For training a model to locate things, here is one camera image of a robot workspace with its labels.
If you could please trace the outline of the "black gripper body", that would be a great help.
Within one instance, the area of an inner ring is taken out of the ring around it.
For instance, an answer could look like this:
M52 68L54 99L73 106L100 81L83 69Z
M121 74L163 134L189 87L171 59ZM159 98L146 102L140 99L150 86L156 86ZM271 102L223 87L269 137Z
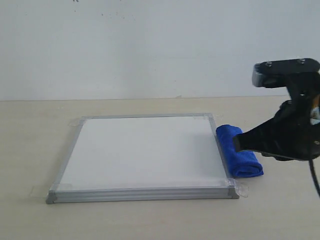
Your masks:
M320 74L264 74L264 88L285 87L290 96L263 124L260 152L279 161L314 160L320 155Z

